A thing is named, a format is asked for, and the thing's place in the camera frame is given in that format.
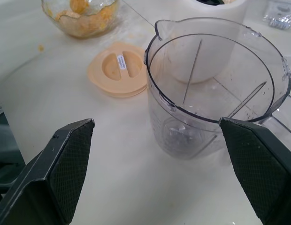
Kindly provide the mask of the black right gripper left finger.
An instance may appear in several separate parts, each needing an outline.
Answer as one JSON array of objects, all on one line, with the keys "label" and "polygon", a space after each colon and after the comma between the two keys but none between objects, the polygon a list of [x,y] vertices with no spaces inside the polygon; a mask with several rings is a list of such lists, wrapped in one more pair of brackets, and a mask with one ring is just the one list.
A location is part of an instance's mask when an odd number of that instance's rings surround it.
[{"label": "black right gripper left finger", "polygon": [[86,177],[93,119],[58,129],[0,201],[0,225],[69,225]]}]

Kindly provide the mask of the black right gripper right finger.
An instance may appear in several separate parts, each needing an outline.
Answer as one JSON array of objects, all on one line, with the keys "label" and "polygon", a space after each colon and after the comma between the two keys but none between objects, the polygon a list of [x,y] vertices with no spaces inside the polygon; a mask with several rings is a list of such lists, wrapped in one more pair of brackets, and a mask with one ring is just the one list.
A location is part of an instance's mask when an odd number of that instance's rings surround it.
[{"label": "black right gripper right finger", "polygon": [[264,225],[291,225],[291,152],[267,128],[220,118],[230,160]]}]

